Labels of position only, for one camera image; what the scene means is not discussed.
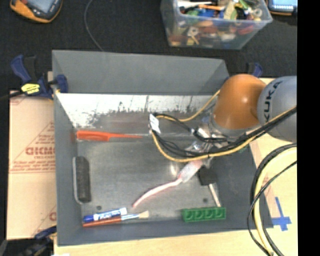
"white label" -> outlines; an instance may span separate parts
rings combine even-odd
[[[152,130],[156,131],[157,133],[161,133],[159,129],[159,120],[153,115],[149,115],[149,124]]]

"phone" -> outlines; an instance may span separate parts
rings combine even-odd
[[[268,9],[276,13],[298,13],[298,0],[267,0]]]
[[[39,23],[51,22],[59,13],[63,0],[10,0],[16,13]]]

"clamp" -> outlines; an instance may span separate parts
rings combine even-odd
[[[21,93],[27,96],[38,96],[53,99],[54,91],[51,85],[57,85],[61,93],[68,92],[67,78],[59,74],[52,81],[46,81],[45,76],[37,77],[35,71],[35,56],[24,58],[22,54],[16,56],[10,63],[14,74],[21,78]]]

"black eraser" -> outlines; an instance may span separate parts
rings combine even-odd
[[[73,191],[79,204],[91,201],[90,166],[84,156],[73,158]]]
[[[197,175],[202,186],[208,186],[218,181],[216,172],[211,168],[201,167]]]

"blue tape cross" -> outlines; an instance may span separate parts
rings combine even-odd
[[[276,218],[271,218],[273,225],[279,225],[281,228],[281,231],[287,231],[288,224],[292,224],[291,220],[289,217],[285,217],[284,213],[282,212],[281,206],[280,206],[280,201],[279,198],[276,196],[275,197],[276,205],[278,206],[279,212],[280,212],[280,217]]]

